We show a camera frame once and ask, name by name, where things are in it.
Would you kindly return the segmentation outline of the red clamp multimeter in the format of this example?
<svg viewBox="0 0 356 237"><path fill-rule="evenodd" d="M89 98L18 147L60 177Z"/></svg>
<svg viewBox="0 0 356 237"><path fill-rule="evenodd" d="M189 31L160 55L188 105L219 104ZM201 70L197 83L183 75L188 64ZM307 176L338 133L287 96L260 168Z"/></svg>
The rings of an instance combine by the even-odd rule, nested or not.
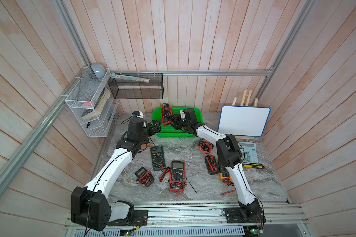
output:
<svg viewBox="0 0 356 237"><path fill-rule="evenodd" d="M167 103L162 104L161 116L162 116L162 123L164 126L173 124L173 121L172 121L173 110L169 104L167 104Z"/></svg>

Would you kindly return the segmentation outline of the large red Aneng multimeter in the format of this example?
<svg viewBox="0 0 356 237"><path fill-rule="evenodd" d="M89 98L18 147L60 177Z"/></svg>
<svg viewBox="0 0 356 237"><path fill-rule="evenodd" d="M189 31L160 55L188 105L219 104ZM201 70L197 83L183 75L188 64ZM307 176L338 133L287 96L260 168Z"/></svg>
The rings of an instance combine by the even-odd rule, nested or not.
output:
<svg viewBox="0 0 356 237"><path fill-rule="evenodd" d="M185 188L185 163L182 161L171 162L169 191L182 192Z"/></svg>

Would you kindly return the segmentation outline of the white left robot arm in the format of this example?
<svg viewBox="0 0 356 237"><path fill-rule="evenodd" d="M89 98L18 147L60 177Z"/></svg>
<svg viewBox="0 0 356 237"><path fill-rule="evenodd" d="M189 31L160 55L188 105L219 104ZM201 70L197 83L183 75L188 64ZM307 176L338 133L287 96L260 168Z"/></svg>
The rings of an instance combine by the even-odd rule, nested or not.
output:
<svg viewBox="0 0 356 237"><path fill-rule="evenodd" d="M71 221L98 232L111 222L129 224L134 220L134 205L126 201L109 204L109 193L125 167L141 152L149 137L161 131L161 123L131 118L128 131L117 143L113 155L99 173L84 187L71 194Z"/></svg>

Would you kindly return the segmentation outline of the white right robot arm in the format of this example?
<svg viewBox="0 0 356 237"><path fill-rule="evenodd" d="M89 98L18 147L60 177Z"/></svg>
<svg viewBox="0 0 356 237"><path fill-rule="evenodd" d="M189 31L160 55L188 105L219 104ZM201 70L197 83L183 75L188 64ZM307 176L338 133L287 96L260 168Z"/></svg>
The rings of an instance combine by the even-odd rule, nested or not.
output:
<svg viewBox="0 0 356 237"><path fill-rule="evenodd" d="M180 110L178 114L168 116L163 121L167 121L175 130L182 130L212 143L217 149L218 161L228 171L237 192L239 212L234 216L242 223L266 222L263 204L250 190L243 170L245 153L241 151L234 135L218 133L199 122L192 108Z"/></svg>

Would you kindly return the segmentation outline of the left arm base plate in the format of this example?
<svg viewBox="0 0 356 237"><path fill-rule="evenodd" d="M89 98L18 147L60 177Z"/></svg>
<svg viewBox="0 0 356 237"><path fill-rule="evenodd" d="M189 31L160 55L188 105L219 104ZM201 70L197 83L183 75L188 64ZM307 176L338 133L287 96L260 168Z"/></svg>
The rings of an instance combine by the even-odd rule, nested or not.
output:
<svg viewBox="0 0 356 237"><path fill-rule="evenodd" d="M133 216L119 219L108 223L108 226L145 226L148 222L148 210L134 210Z"/></svg>

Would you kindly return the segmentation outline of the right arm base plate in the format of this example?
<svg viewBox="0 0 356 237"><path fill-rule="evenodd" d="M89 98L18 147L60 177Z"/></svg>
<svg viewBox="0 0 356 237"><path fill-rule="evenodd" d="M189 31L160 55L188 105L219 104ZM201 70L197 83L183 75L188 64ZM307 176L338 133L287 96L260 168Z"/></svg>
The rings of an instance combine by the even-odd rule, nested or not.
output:
<svg viewBox="0 0 356 237"><path fill-rule="evenodd" d="M223 215L226 217L228 224L235 223L266 223L265 215L262 211L251 214L240 207L229 207L223 209Z"/></svg>

